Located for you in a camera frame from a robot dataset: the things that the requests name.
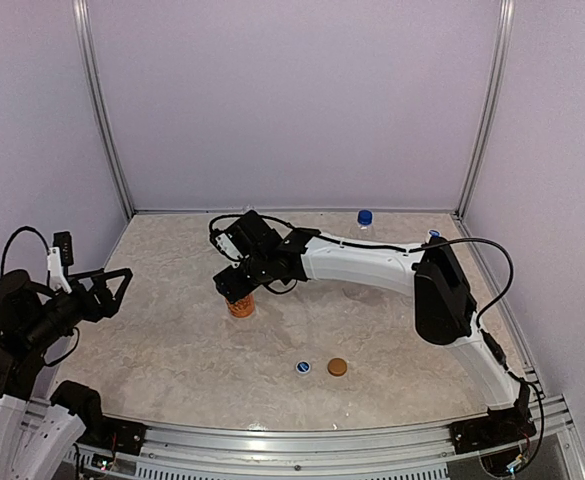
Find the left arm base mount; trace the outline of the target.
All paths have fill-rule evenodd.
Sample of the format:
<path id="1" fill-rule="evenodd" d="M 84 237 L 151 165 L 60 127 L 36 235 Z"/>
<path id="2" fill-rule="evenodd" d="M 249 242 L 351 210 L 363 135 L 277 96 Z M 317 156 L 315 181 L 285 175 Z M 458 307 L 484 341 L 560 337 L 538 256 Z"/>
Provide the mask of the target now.
<path id="1" fill-rule="evenodd" d="M 98 391 L 73 382 L 63 381 L 51 396 L 53 405 L 60 405 L 77 415 L 85 425 L 79 442 L 84 445 L 139 456 L 147 426 L 143 423 L 106 416 Z"/>

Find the Pepsi bottle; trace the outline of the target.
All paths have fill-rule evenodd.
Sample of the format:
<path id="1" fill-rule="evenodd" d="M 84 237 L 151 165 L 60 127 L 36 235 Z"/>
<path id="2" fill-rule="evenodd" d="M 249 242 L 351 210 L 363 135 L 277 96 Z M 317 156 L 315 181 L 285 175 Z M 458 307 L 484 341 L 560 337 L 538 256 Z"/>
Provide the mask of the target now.
<path id="1" fill-rule="evenodd" d="M 374 238 L 373 213 L 370 210 L 358 211 L 354 234 L 357 239 L 371 240 Z"/>

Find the orange juice bottle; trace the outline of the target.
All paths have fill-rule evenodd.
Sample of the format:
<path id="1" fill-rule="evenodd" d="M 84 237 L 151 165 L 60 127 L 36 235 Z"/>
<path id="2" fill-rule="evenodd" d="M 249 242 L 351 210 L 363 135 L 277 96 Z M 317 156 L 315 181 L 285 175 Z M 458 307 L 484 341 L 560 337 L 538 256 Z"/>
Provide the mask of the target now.
<path id="1" fill-rule="evenodd" d="M 247 318 L 251 316 L 256 309 L 254 295 L 250 293 L 246 297 L 236 302 L 226 301 L 230 315 L 234 318 Z"/>

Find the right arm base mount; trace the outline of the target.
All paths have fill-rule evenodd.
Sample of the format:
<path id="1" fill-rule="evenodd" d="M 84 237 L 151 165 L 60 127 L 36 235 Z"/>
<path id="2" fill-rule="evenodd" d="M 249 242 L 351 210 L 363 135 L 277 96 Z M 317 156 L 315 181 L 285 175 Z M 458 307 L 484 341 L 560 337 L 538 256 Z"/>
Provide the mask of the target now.
<path id="1" fill-rule="evenodd" d="M 487 410 L 487 414 L 453 422 L 450 437 L 456 454 L 494 448 L 532 438 L 537 429 L 529 409 L 529 392 L 517 399 L 511 408 Z"/>

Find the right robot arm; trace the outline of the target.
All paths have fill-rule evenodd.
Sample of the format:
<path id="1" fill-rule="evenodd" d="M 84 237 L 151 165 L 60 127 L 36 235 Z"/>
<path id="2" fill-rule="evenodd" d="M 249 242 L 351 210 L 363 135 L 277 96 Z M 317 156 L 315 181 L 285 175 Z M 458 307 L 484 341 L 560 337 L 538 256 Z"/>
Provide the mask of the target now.
<path id="1" fill-rule="evenodd" d="M 483 325 L 470 282 L 448 240 L 431 230 L 425 242 L 383 244 L 318 229 L 273 228 L 275 218 L 254 210 L 228 215 L 230 225 L 208 225 L 209 240 L 230 261 L 213 278 L 231 304 L 275 282 L 341 281 L 410 296 L 416 333 L 451 351 L 478 387 L 487 407 L 483 426 L 495 444 L 507 442 L 531 423 L 530 388 L 508 366 L 503 348 Z"/>

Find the gold bottle cap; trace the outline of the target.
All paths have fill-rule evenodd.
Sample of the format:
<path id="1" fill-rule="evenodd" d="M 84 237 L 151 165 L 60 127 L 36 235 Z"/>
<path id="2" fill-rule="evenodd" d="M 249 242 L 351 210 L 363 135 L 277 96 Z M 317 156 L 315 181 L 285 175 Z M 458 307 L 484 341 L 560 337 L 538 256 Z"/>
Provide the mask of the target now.
<path id="1" fill-rule="evenodd" d="M 335 377 L 341 377 L 347 373 L 348 364 L 342 358 L 332 358 L 328 361 L 327 371 L 330 375 Z"/>

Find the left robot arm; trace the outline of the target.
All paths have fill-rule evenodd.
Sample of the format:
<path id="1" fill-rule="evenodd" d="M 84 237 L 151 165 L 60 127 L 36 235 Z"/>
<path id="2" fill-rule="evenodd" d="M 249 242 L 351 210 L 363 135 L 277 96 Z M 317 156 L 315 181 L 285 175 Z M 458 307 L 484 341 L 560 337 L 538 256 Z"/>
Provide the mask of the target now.
<path id="1" fill-rule="evenodd" d="M 0 276 L 0 479 L 49 479 L 78 440 L 114 453 L 123 440 L 97 391 L 62 382 L 40 404 L 32 394 L 45 356 L 82 321 L 115 316 L 132 280 L 128 268 L 75 275 L 68 290 L 34 282 L 23 269 Z"/>

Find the blue bottle cap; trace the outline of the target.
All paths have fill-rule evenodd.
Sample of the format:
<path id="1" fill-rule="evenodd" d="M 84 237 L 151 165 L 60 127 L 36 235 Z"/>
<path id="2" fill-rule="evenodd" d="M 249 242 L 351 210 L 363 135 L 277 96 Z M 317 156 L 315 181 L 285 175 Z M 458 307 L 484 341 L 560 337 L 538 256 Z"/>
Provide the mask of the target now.
<path id="1" fill-rule="evenodd" d="M 295 365 L 295 371 L 300 375 L 306 375 L 311 372 L 311 364 L 307 361 L 299 361 Z"/>

